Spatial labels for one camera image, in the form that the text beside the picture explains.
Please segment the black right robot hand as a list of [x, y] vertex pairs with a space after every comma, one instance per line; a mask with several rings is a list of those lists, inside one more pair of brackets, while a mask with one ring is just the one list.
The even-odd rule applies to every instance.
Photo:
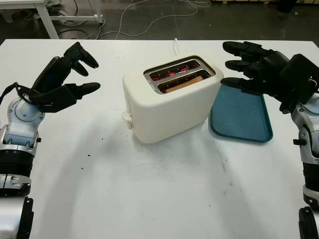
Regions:
[[286, 56], [279, 51], [267, 50], [260, 44], [248, 41], [225, 41], [222, 47], [227, 53], [241, 58], [226, 61], [226, 68], [242, 72], [247, 79], [227, 77], [221, 80], [221, 84], [256, 96], [267, 94], [280, 97], [282, 95], [279, 73], [288, 64], [289, 60]]

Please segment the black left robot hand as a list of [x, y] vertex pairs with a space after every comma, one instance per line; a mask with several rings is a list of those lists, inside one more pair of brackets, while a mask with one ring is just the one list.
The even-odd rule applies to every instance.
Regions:
[[99, 67], [93, 56], [79, 42], [76, 42], [65, 51], [63, 56], [56, 56], [48, 63], [31, 87], [30, 98], [39, 99], [50, 93], [54, 95], [66, 93], [80, 100], [84, 95], [98, 90], [101, 84], [96, 82], [82, 85], [63, 84], [72, 70], [81, 76], [88, 76], [88, 71], [81, 64], [82, 62], [93, 69]]

